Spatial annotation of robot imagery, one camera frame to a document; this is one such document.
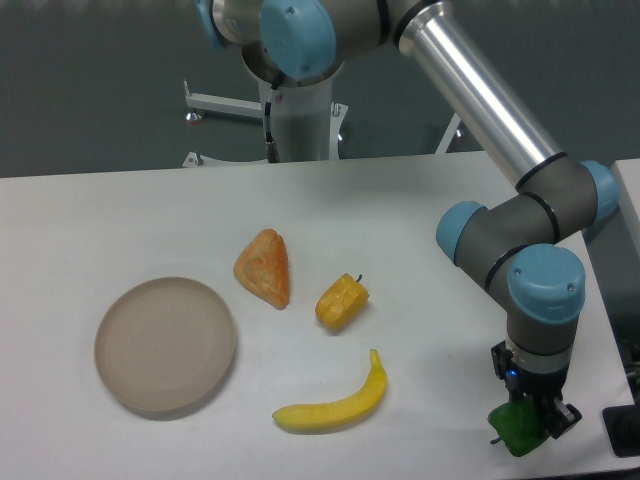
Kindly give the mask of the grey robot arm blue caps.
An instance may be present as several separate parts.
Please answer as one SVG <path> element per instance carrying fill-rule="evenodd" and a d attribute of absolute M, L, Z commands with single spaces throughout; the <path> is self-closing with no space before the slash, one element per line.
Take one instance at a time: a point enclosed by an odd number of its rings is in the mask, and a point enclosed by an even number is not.
<path fill-rule="evenodd" d="M 465 35 L 448 1 L 199 1 L 209 44 L 241 48 L 263 83 L 260 119 L 272 163 L 326 160 L 330 103 L 315 100 L 343 62 L 391 43 L 413 59 L 515 188 L 495 208 L 451 207 L 436 240 L 507 315 L 492 351 L 511 404 L 530 405 L 539 437 L 580 419 L 563 400 L 585 301 L 580 260 L 564 238 L 612 214 L 618 187 L 595 161 L 575 163 Z"/>

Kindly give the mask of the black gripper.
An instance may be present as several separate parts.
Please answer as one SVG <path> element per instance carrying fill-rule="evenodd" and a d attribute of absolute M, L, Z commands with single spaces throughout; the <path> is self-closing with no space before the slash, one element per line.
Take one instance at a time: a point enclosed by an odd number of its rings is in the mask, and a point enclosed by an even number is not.
<path fill-rule="evenodd" d="M 491 348 L 491 357 L 494 373 L 504 383 L 509 402 L 528 396 L 536 406 L 548 408 L 544 425 L 553 439 L 582 420 L 576 407 L 562 401 L 570 366 L 569 348 L 553 355 L 539 355 L 506 339 Z"/>

